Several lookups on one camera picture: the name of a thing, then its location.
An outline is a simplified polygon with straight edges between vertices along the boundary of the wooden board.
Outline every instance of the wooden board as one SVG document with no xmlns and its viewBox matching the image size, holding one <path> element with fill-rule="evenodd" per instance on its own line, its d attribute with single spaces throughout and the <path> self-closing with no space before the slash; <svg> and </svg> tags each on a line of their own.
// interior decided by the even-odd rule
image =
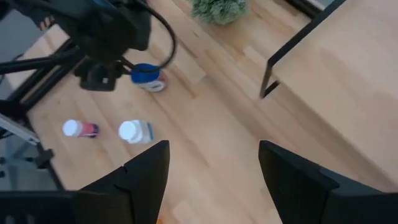
<svg viewBox="0 0 398 224">
<path fill-rule="evenodd" d="M 274 67 L 322 120 L 398 183 L 394 0 L 346 1 Z"/>
</svg>

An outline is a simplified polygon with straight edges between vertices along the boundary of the wooden table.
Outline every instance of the wooden table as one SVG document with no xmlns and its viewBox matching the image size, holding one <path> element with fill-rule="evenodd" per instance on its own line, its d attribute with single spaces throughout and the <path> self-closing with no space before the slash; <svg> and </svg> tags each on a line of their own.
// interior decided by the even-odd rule
<svg viewBox="0 0 398 224">
<path fill-rule="evenodd" d="M 258 99 L 264 62 L 308 19 L 276 1 L 253 0 L 251 12 L 234 24 L 207 26 L 190 17 L 185 0 L 151 3 L 180 40 L 173 64 L 164 70 L 168 88 L 148 93 L 124 76 L 115 91 L 92 92 L 70 74 L 29 112 L 42 144 L 55 153 L 52 164 L 66 189 L 96 181 L 149 147 L 118 137 L 119 125 L 129 119 L 150 121 L 156 141 L 170 141 L 160 211 L 167 224 L 280 223 L 258 162 L 260 139 L 377 189 L 397 189 L 286 87 Z M 149 50 L 129 51 L 128 60 L 159 63 L 167 56 L 168 34 L 156 22 L 152 28 Z M 26 56 L 44 56 L 67 39 L 52 31 Z M 65 137 L 67 119 L 98 124 L 99 138 Z"/>
<path fill-rule="evenodd" d="M 398 183 L 398 1 L 347 0 L 273 75 Z"/>
</svg>

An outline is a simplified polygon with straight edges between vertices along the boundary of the metal rod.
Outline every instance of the metal rod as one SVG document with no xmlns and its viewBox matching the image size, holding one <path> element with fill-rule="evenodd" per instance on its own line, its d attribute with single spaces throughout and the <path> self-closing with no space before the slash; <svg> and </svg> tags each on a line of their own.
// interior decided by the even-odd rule
<svg viewBox="0 0 398 224">
<path fill-rule="evenodd" d="M 266 89 L 264 93 L 264 97 L 266 97 L 268 94 L 270 94 L 272 91 L 274 91 L 277 87 L 279 86 L 278 81 L 274 81 L 269 87 Z"/>
<path fill-rule="evenodd" d="M 272 66 L 273 65 L 268 60 L 266 72 L 264 74 L 264 78 L 262 79 L 261 88 L 260 88 L 260 98 L 261 99 L 264 99 L 264 97 L 266 97 L 269 94 L 269 93 L 267 93 L 267 87 L 268 87 L 269 79 L 271 78 L 271 75 L 272 75 Z"/>
<path fill-rule="evenodd" d="M 0 74 L 7 74 L 13 72 L 21 72 L 26 70 L 33 70 L 43 68 L 45 66 L 58 65 L 67 62 L 74 54 L 79 51 L 79 48 L 71 49 L 67 52 L 58 53 L 50 57 L 33 58 L 27 60 L 20 60 L 15 62 L 0 63 Z"/>
<path fill-rule="evenodd" d="M 83 60 L 84 54 L 78 52 L 72 60 L 67 64 L 62 65 L 59 69 L 54 71 L 54 73 L 49 77 L 39 89 L 37 89 L 33 94 L 31 94 L 23 105 L 26 107 L 27 111 L 32 109 L 36 103 L 38 103 L 63 77 L 65 77 L 74 66 L 81 60 Z"/>
<path fill-rule="evenodd" d="M 64 52 L 73 48 L 75 44 L 72 43 L 72 40 L 69 39 L 65 43 L 61 45 L 61 47 L 55 51 L 55 54 Z M 27 80 L 25 80 L 16 90 L 14 90 L 10 96 L 8 96 L 7 100 L 20 102 L 28 92 L 33 89 L 33 87 L 38 84 L 51 70 L 54 68 L 54 65 L 48 65 L 45 68 L 41 68 L 35 71 Z"/>
<path fill-rule="evenodd" d="M 0 127 L 33 145 L 37 145 L 37 143 L 40 142 L 35 133 L 2 114 L 0 114 Z"/>
</svg>

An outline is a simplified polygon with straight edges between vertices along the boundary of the metal frame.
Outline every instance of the metal frame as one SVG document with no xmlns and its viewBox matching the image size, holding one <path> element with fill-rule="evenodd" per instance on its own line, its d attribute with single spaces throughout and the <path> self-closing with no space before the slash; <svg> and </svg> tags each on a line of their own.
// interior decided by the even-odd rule
<svg viewBox="0 0 398 224">
<path fill-rule="evenodd" d="M 267 61 L 267 68 L 262 79 L 262 85 L 260 89 L 260 98 L 265 98 L 270 94 L 278 85 L 279 82 L 275 81 L 268 87 L 269 79 L 272 75 L 273 66 L 284 57 L 290 50 L 292 50 L 304 37 L 309 35 L 319 24 L 321 24 L 328 16 L 330 16 L 336 9 L 338 9 L 346 0 L 334 0 L 325 10 L 321 11 L 306 0 L 286 0 L 293 6 L 297 7 L 299 11 L 302 11 L 309 18 L 309 22 L 303 29 L 296 33 L 285 45 L 283 45 L 273 56 Z"/>
<path fill-rule="evenodd" d="M 11 63 L 0 64 L 0 73 L 21 71 L 26 70 L 27 68 L 38 69 L 19 88 L 14 90 L 7 100 L 0 100 L 0 105 L 2 105 L 2 107 L 0 107 L 0 127 L 6 128 L 0 129 L 0 136 L 2 136 L 6 131 L 10 131 L 27 142 L 35 145 L 40 156 L 48 156 L 48 151 L 43 148 L 38 137 L 34 133 L 34 129 L 27 117 L 27 112 L 32 109 L 63 77 L 68 75 L 81 60 L 83 60 L 84 54 L 73 50 L 75 47 L 76 45 L 69 39 L 62 44 L 51 57 L 25 60 L 14 64 L 17 66 L 12 66 Z M 42 82 L 38 88 L 32 91 L 49 73 L 51 73 L 51 75 Z M 57 188 L 59 190 L 64 190 L 63 185 L 50 161 L 45 161 L 40 166 L 49 171 Z"/>
</svg>

